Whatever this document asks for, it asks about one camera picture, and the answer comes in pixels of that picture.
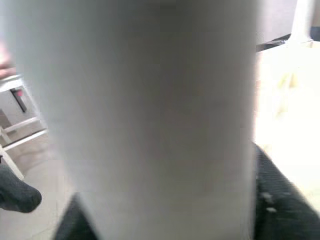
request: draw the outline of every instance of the white stool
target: white stool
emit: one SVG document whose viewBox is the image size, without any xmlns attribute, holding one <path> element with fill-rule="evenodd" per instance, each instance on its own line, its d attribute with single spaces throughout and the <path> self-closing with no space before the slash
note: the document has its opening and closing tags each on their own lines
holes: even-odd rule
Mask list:
<svg viewBox="0 0 320 240">
<path fill-rule="evenodd" d="M 27 95 L 30 97 L 30 95 L 28 94 L 28 91 L 26 90 L 24 84 L 23 84 L 23 80 L 21 79 L 20 75 L 14 75 L 14 76 L 10 76 L 7 77 L 3 80 L 0 80 L 0 93 L 5 92 L 5 91 L 9 91 L 10 89 L 15 89 L 15 88 L 19 88 L 19 87 L 24 87 L 25 92 L 27 93 Z M 20 138 L 16 141 L 12 141 L 9 136 L 8 133 L 15 131 L 19 128 L 22 128 L 28 124 L 34 123 L 40 121 L 40 119 L 36 116 L 36 117 L 31 117 L 25 121 L 19 122 L 15 125 L 9 126 L 7 128 L 2 128 L 0 126 L 0 136 L 3 138 L 3 140 L 5 141 L 6 145 L 1 146 L 0 144 L 0 155 L 2 156 L 3 160 L 5 161 L 5 163 L 11 168 L 11 170 L 14 172 L 14 174 L 21 180 L 24 179 L 23 174 L 21 173 L 21 171 L 18 169 L 17 165 L 15 164 L 15 162 L 11 159 L 11 157 L 7 154 L 6 151 L 19 146 L 23 143 L 26 143 L 32 139 L 35 139 L 43 134 L 45 134 L 47 132 L 47 129 L 42 129 L 40 131 L 36 131 L 30 135 L 27 135 L 23 138 Z"/>
</svg>

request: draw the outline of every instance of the floor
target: floor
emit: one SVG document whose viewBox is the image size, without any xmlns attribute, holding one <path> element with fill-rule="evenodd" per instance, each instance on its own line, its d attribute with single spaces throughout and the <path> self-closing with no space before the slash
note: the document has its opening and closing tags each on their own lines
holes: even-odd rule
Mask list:
<svg viewBox="0 0 320 240">
<path fill-rule="evenodd" d="M 15 140 L 38 128 L 31 124 L 10 137 Z M 24 174 L 24 181 L 41 192 L 42 203 L 31 213 L 0 209 L 0 239 L 49 240 L 74 192 L 63 162 L 47 134 L 8 153 Z"/>
</svg>

